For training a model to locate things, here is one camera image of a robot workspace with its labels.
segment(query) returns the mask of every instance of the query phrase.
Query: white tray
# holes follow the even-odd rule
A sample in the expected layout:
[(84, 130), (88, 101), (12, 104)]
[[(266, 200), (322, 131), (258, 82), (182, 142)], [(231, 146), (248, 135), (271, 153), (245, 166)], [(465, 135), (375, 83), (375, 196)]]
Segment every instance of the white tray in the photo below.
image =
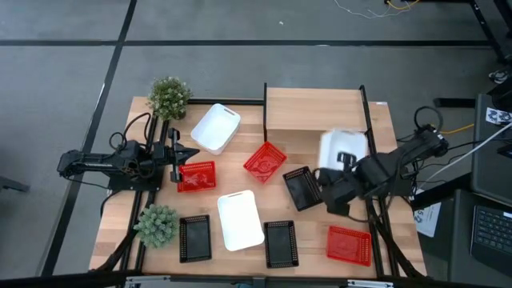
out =
[(213, 155), (219, 155), (240, 126), (240, 115), (221, 104), (214, 104), (192, 129), (190, 136)]
[(345, 152), (356, 157), (356, 161), (366, 156), (368, 146), (366, 136), (359, 132), (332, 130), (322, 135), (318, 168), (343, 170), (343, 162), (338, 162), (338, 153)]
[(236, 251), (265, 241), (253, 191), (224, 195), (217, 206), (226, 249)]

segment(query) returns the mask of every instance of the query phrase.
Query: laptop keyboard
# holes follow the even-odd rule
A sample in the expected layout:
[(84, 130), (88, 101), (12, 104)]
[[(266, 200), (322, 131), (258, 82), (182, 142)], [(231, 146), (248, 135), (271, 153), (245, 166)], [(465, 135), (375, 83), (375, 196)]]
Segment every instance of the laptop keyboard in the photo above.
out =
[(477, 206), (474, 241), (512, 254), (512, 218), (503, 212)]

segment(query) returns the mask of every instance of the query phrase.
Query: green plant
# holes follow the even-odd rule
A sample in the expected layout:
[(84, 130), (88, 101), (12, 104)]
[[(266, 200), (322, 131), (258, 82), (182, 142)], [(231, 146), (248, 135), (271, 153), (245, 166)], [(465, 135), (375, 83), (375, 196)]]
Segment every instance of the green plant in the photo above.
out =
[(164, 120), (181, 119), (185, 117), (186, 104), (191, 96), (185, 82), (173, 77), (160, 78), (153, 82), (149, 106)]
[(178, 215), (168, 206), (151, 204), (144, 208), (134, 226), (146, 247), (161, 248), (178, 234)]

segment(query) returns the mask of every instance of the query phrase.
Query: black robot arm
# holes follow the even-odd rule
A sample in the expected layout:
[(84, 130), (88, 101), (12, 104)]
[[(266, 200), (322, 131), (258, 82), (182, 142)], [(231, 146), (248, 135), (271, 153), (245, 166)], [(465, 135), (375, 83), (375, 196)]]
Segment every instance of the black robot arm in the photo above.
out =
[(344, 171), (320, 168), (318, 184), (322, 187), (327, 210), (346, 216), (347, 203), (355, 197), (368, 199), (387, 195), (391, 187), (402, 180), (398, 174), (406, 173), (407, 164), (443, 156), (447, 148), (448, 141), (435, 128), (426, 125), (416, 130), (411, 140), (390, 153), (368, 155)]
[(134, 187), (136, 183), (148, 182), (147, 179), (153, 178), (159, 168), (172, 165), (173, 172), (171, 172), (170, 180), (181, 182), (182, 177), (178, 168), (184, 165), (190, 157), (199, 153), (199, 150), (186, 148), (178, 143), (180, 134), (174, 128), (169, 129), (168, 136), (172, 141), (171, 147), (155, 142), (152, 151), (147, 151), (144, 145), (135, 140), (124, 142), (112, 154), (83, 153), (71, 150), (61, 156), (57, 172), (64, 178), (87, 171), (102, 172), (111, 180), (117, 179), (109, 183), (109, 188), (113, 189), (112, 186), (118, 186), (120, 182), (127, 182), (126, 187)]

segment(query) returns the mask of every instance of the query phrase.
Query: wooden table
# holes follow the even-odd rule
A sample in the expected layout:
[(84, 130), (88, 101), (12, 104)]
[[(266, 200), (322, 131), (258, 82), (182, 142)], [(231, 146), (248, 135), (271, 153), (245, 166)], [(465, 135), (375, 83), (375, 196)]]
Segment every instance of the wooden table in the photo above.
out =
[[(357, 105), (355, 102), (361, 103), (361, 99), (354, 97), (341, 98), (339, 101), (344, 102), (347, 106)], [(192, 194), (179, 194), (176, 191), (176, 184), (169, 181), (170, 168), (167, 167), (165, 180), (155, 200), (157, 205), (168, 205), (176, 209), (182, 217), (209, 214), (213, 258), (204, 262), (179, 263), (179, 240), (176, 237), (164, 249), (146, 250), (142, 272), (151, 274), (374, 278), (376, 276), (374, 263), (372, 263), (371, 267), (364, 267), (331, 260), (326, 257), (326, 236), (330, 225), (368, 231), (367, 224), (328, 214), (323, 204), (302, 212), (297, 212), (295, 209), (281, 175), (305, 165), (314, 168), (316, 167), (316, 158), (297, 153), (298, 150), (294, 150), (297, 143), (293, 145), (275, 143), (280, 150), (287, 154), (288, 159), (265, 185), (261, 184), (252, 175), (247, 173), (242, 168), (242, 165), (263, 143), (263, 107), (228, 107), (242, 116), (242, 122), (238, 132), (227, 148), (219, 156), (214, 156), (202, 150), (201, 153), (189, 160), (189, 162), (214, 160), (217, 170), (217, 188)], [(181, 131), (181, 144), (199, 148), (191, 139), (190, 132), (209, 108), (210, 105), (190, 105), (187, 108), (185, 119), (171, 122), (172, 127)], [(128, 121), (148, 111), (150, 109), (146, 105), (146, 98), (135, 97), (130, 108)], [(342, 126), (345, 125), (359, 130), (366, 129), (366, 126), (360, 127), (360, 119), (364, 118), (362, 108), (348, 110), (346, 113), (352, 113), (353, 117), (346, 118), (347, 122), (341, 123)], [(387, 104), (385, 102), (371, 102), (370, 116), (377, 150), (389, 152), (395, 149), (396, 141)], [(144, 142), (142, 136), (144, 124), (145, 119), (137, 121), (130, 129), (127, 137)], [(158, 136), (160, 125), (161, 123), (157, 127), (157, 135), (155, 137)], [(230, 252), (224, 247), (221, 224), (218, 217), (217, 199), (224, 194), (231, 194), (241, 190), (252, 190), (254, 192), (262, 222), (278, 220), (293, 220), (295, 222), (300, 262), (298, 267), (267, 269), (264, 244), (235, 252)], [(126, 191), (115, 195), (105, 205), (94, 252), (90, 261), (90, 268), (103, 264), (126, 234), (133, 200), (134, 192)], [(366, 217), (363, 201), (355, 199), (350, 204), (352, 207), (350, 213), (353, 216), (357, 218)], [(413, 263), (414, 267), (423, 274), (426, 274), (411, 209), (401, 198), (396, 198), (389, 210), (389, 216), (396, 243), (400, 246), (405, 256)], [(385, 272), (390, 274), (386, 246), (382, 240), (380, 241), (380, 247)], [(129, 268), (134, 268), (137, 248), (138, 240), (136, 239), (130, 253)]]

